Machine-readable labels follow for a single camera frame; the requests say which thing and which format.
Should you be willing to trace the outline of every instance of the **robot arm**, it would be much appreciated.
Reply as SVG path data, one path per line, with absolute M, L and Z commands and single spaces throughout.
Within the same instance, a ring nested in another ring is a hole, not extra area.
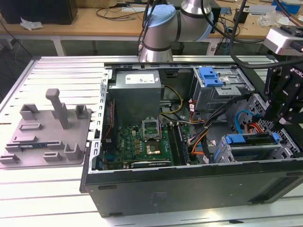
M 271 28 L 264 43 L 267 48 L 289 58 L 302 58 L 303 27 Z M 264 94 L 268 96 L 264 120 L 272 121 L 272 130 L 282 125 L 303 123 L 303 64 L 268 69 Z
M 209 0 L 204 10 L 213 20 Z M 212 27 L 205 20 L 201 0 L 185 0 L 181 10 L 172 5 L 157 5 L 143 39 L 139 53 L 140 62 L 173 61 L 170 43 L 173 41 L 196 41 L 207 38 Z

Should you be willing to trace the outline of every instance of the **computer case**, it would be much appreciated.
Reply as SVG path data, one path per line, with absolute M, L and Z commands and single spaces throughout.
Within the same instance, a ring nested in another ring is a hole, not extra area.
M 42 24 L 70 25 L 78 12 L 75 0 L 0 0 L 0 10 L 8 24 L 18 24 L 22 17 Z

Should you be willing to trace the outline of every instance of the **wooden desk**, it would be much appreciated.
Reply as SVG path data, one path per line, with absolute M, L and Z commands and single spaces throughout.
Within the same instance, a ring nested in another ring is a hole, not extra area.
M 260 2 L 259 0 L 251 0 L 256 4 L 270 3 Z M 231 7 L 236 9 L 239 4 L 236 2 L 217 1 L 221 7 Z M 108 12 L 108 17 L 117 17 L 121 15 L 129 14 L 129 12 Z M 232 20 L 233 15 L 225 15 L 227 19 Z M 96 15 L 94 9 L 78 9 L 77 17 L 71 25 L 55 25 L 55 24 L 43 24 L 43 28 L 28 31 L 21 27 L 19 24 L 9 25 L 1 18 L 6 28 L 17 38 L 17 39 L 32 39 L 32 40 L 52 40 L 59 56 L 65 56 L 65 50 L 61 44 L 61 40 L 120 40 L 120 41 L 137 41 L 138 36 L 142 29 L 142 21 L 136 15 L 132 15 L 133 20 L 128 21 L 111 21 L 100 18 Z M 246 23 L 240 25 L 241 32 L 237 36 L 242 39 L 256 39 L 265 38 L 270 27 L 260 27 L 257 23 L 259 16 L 248 15 Z M 213 55 L 214 49 L 221 39 L 219 33 L 210 34 L 204 42 L 209 42 L 207 54 Z M 4 28 L 0 27 L 0 39 L 10 39 Z M 97 48 L 96 42 L 93 43 L 94 48 Z

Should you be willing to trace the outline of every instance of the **yellow wire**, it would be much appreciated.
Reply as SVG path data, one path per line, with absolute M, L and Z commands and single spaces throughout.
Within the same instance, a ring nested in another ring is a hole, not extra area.
M 183 106 L 183 99 L 182 99 L 181 95 L 175 89 L 173 89 L 172 87 L 170 87 L 168 85 L 165 85 L 165 87 L 170 88 L 171 90 L 173 90 L 179 96 L 179 98 L 180 98 L 180 106 L 176 110 L 169 111 L 169 112 L 161 112 L 160 114 L 173 114 L 175 112 L 178 112 L 182 108 L 182 106 Z

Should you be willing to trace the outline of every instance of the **metal work surface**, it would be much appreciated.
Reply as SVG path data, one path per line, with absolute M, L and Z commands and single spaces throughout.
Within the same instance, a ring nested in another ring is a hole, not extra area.
M 270 63 L 265 56 L 241 57 L 249 63 Z M 174 57 L 177 62 L 232 62 L 227 56 Z M 90 128 L 99 109 L 99 95 L 106 62 L 137 62 L 135 56 L 110 57 L 43 57 L 31 61 L 0 104 L 0 146 L 4 149 L 21 119 L 23 104 L 35 103 L 39 110 L 53 107 L 44 97 L 48 88 L 60 89 L 60 100 L 68 109 L 85 104 L 92 113 Z M 265 80 L 266 71 L 257 70 Z M 94 139 L 92 131 L 88 140 Z M 295 188 L 277 202 L 267 205 L 194 210 L 154 215 L 101 218 L 91 197 L 80 194 L 82 165 L 65 168 L 40 168 L 0 171 L 0 225 L 54 226 L 69 223 L 73 227 L 97 226 L 208 226 L 237 227 L 299 226 L 303 223 L 303 186 Z

